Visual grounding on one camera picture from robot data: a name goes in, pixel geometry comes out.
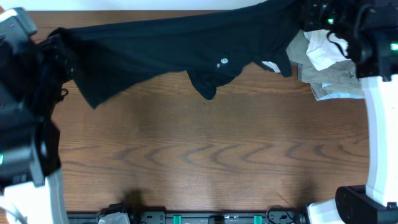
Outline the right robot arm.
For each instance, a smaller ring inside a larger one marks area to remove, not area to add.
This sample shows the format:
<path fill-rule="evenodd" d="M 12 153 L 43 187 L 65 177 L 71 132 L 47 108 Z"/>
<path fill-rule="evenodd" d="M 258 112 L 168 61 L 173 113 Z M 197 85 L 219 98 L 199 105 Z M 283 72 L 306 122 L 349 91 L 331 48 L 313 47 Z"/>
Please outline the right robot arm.
<path fill-rule="evenodd" d="M 347 41 L 369 122 L 366 184 L 308 205 L 307 223 L 397 223 L 397 1 L 305 0 L 302 20 Z"/>

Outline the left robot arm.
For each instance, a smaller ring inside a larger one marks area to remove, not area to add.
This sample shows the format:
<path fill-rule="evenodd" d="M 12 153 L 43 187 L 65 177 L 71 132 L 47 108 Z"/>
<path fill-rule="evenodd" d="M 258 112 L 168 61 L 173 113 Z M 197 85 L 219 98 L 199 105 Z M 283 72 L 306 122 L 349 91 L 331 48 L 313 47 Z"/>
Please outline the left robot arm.
<path fill-rule="evenodd" d="M 36 44 L 21 8 L 1 13 L 1 208 L 10 223 L 67 223 L 55 105 L 76 56 L 55 35 Z"/>

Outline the black t-shirt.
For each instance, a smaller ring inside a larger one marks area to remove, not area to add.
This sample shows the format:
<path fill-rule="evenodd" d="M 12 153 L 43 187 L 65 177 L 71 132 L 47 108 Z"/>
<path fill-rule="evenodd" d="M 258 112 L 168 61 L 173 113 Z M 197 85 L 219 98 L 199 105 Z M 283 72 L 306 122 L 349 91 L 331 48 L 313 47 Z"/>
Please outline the black t-shirt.
<path fill-rule="evenodd" d="M 264 1 L 196 16 L 59 28 L 53 34 L 77 56 L 74 81 L 92 107 L 169 72 L 186 72 L 210 100 L 250 63 L 272 62 L 283 76 L 292 75 L 286 50 L 301 28 L 301 7 L 301 1 Z"/>

